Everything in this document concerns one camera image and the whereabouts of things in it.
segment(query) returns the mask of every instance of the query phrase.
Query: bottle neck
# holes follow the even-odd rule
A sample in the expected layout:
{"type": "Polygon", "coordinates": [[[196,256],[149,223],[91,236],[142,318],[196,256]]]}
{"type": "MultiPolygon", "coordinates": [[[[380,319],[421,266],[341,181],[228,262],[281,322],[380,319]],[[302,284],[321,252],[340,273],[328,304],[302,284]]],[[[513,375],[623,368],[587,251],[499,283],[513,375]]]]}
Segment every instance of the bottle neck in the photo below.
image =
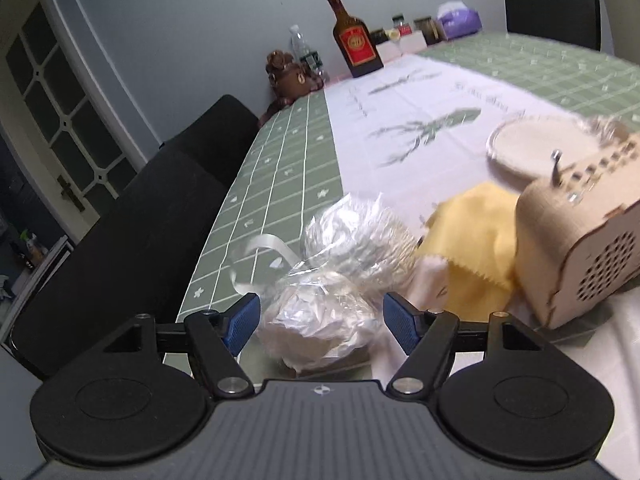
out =
{"type": "Polygon", "coordinates": [[[342,16],[348,16],[347,11],[344,10],[344,6],[340,0],[327,0],[329,1],[329,5],[334,10],[334,14],[336,18],[340,18],[342,16]]]}

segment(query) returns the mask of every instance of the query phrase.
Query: checkered tablecloth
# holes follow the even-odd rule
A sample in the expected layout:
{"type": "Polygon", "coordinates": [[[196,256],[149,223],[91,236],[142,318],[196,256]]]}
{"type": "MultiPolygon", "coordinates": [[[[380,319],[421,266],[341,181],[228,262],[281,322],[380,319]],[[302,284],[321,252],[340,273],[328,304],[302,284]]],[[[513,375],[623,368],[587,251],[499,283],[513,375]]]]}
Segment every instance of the checkered tablecloth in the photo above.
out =
{"type": "MultiPolygon", "coordinates": [[[[484,33],[430,47],[422,55],[503,80],[585,116],[614,114],[640,124],[640,68],[599,52],[484,33]]],[[[258,133],[198,259],[178,321],[199,309],[226,310],[240,298],[229,264],[249,238],[273,234],[299,252],[303,225],[341,196],[326,101],[317,92],[278,113],[258,133]]],[[[279,271],[268,251],[234,259],[238,273],[255,282],[268,282],[279,271]]],[[[186,368],[183,358],[168,362],[186,368]]],[[[291,375],[254,340],[242,352],[241,365],[257,382],[291,375]]]]}

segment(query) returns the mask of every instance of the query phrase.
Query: brown figurine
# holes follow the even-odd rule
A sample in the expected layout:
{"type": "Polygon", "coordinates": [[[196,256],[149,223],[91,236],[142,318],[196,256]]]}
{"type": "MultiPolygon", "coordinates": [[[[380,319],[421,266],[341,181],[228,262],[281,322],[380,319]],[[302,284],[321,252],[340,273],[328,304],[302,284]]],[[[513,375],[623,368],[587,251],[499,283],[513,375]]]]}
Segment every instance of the brown figurine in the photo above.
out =
{"type": "Polygon", "coordinates": [[[322,89],[324,82],[308,68],[296,63],[289,52],[274,50],[267,56],[265,68],[269,82],[276,94],[276,100],[269,105],[260,118],[258,126],[263,126],[279,110],[292,105],[296,99],[310,92],[322,89]]]}

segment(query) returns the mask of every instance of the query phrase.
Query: brown bottle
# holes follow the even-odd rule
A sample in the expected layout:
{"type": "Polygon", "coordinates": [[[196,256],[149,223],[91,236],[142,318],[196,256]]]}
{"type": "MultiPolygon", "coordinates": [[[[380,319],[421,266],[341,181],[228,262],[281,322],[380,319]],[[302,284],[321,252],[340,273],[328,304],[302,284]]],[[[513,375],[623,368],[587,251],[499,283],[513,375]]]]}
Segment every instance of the brown bottle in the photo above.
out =
{"type": "Polygon", "coordinates": [[[328,1],[336,17],[335,42],[340,47],[351,75],[360,77],[382,68],[384,65],[371,41],[367,25],[361,19],[348,15],[340,0],[328,1]]]}

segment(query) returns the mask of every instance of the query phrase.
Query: perforated hole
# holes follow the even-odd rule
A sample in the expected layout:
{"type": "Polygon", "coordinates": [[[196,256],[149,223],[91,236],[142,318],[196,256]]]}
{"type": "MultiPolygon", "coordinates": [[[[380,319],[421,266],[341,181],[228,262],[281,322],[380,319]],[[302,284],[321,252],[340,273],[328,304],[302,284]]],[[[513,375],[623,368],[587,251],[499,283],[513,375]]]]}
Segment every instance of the perforated hole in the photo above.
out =
{"type": "Polygon", "coordinates": [[[635,246],[636,235],[628,231],[604,247],[580,280],[578,300],[589,301],[606,291],[622,272],[635,246]]]}

